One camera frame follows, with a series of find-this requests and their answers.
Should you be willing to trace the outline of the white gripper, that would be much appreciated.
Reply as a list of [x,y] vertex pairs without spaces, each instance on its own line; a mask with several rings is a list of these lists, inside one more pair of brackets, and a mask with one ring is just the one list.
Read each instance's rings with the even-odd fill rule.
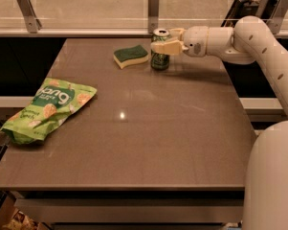
[[209,28],[206,26],[184,28],[174,28],[169,30],[172,37],[167,41],[155,41],[151,43],[151,50],[157,54],[179,55],[184,52],[194,58],[201,58],[206,55]]

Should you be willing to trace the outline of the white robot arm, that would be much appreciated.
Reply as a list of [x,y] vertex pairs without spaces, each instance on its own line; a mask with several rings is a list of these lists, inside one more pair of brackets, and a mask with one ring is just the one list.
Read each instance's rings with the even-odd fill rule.
[[246,97],[248,107],[281,107],[284,121],[267,127],[255,140],[246,172],[241,230],[288,230],[288,51],[268,25],[245,16],[232,27],[191,27],[170,31],[153,41],[151,50],[193,58],[214,56],[232,64],[257,63],[272,97]]

